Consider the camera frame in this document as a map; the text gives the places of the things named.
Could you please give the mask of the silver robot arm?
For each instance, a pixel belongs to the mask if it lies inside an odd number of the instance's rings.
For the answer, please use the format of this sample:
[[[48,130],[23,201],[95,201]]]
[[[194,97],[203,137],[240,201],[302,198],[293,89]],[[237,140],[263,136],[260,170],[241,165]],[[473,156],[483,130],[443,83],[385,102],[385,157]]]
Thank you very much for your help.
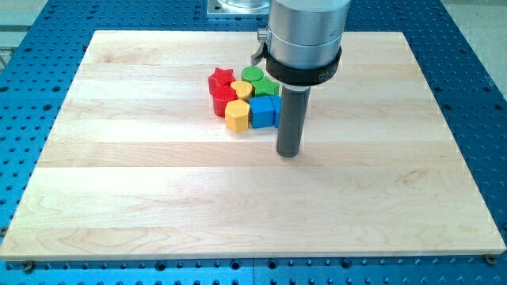
[[[315,86],[330,80],[341,58],[341,38],[349,0],[272,0],[266,28],[257,32],[256,66],[291,86]]]

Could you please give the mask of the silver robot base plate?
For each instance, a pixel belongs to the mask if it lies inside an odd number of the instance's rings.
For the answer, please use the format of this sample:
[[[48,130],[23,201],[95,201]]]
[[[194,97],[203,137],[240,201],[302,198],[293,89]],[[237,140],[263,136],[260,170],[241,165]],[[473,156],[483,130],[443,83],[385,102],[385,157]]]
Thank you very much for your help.
[[[209,17],[266,15],[269,4],[269,0],[207,0],[206,10]]]

